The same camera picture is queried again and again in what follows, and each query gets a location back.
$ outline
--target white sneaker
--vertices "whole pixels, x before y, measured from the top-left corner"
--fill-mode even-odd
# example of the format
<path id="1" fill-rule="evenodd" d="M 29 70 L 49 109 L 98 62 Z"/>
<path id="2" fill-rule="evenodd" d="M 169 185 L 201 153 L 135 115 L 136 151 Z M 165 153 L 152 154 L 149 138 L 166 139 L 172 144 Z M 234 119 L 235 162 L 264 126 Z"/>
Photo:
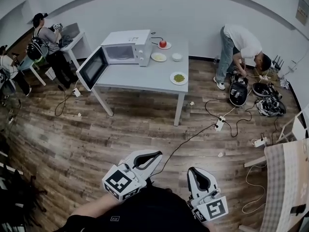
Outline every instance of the white sneaker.
<path id="1" fill-rule="evenodd" d="M 224 83 L 218 83 L 216 77 L 213 78 L 213 81 L 217 84 L 217 87 L 221 90 L 225 90 Z"/>
<path id="2" fill-rule="evenodd" d="M 30 87 L 30 88 L 29 88 L 29 93 L 28 93 L 28 95 L 31 93 L 31 90 L 32 90 L 32 88 Z M 28 95 L 26 95 L 26 96 L 28 96 Z"/>

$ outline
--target gray shirt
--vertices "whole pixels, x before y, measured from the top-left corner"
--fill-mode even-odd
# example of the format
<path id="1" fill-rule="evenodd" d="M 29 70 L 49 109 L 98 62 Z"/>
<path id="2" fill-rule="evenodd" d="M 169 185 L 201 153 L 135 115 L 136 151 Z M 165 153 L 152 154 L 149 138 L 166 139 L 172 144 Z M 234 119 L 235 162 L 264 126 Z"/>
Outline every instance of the gray shirt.
<path id="1" fill-rule="evenodd" d="M 58 44 L 56 43 L 57 39 L 56 39 L 56 36 L 55 36 L 53 31 L 51 31 L 48 28 L 42 28 L 40 30 L 40 33 L 39 33 L 38 36 L 37 36 L 37 33 L 38 33 L 38 29 L 35 29 L 34 30 L 34 37 L 39 37 L 47 43 L 47 45 L 49 47 L 48 54 L 53 54 L 53 53 L 60 50 Z"/>

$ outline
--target blue jeans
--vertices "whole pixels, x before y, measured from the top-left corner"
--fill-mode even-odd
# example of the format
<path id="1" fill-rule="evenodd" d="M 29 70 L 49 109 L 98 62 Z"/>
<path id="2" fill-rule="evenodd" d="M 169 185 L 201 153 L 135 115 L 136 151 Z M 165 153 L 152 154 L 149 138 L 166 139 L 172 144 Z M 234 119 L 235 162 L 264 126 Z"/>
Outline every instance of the blue jeans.
<path id="1" fill-rule="evenodd" d="M 239 50 L 235 47 L 231 38 L 224 34 L 224 27 L 221 28 L 220 36 L 222 43 L 221 58 L 217 69 L 216 80 L 218 83 L 223 83 L 226 73 L 232 73 L 235 69 L 233 63 L 233 55 L 238 53 Z"/>

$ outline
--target open microwave door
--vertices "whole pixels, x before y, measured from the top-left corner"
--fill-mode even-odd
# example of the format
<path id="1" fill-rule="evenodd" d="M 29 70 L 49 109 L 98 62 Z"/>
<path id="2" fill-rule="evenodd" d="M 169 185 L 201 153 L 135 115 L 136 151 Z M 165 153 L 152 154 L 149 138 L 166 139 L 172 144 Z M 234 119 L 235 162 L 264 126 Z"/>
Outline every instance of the open microwave door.
<path id="1" fill-rule="evenodd" d="M 76 74 L 83 86 L 91 91 L 107 67 L 103 48 L 99 46 L 81 65 Z"/>

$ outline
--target red fruit on plate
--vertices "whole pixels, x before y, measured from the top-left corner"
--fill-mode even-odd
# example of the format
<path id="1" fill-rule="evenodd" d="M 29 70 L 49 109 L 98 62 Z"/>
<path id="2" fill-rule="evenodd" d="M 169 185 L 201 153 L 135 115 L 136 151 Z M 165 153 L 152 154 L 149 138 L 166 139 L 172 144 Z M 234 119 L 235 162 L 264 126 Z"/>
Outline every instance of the red fruit on plate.
<path id="1" fill-rule="evenodd" d="M 166 41 L 160 41 L 159 45 L 160 45 L 160 47 L 164 48 L 164 47 L 166 47 L 167 43 L 166 43 Z"/>

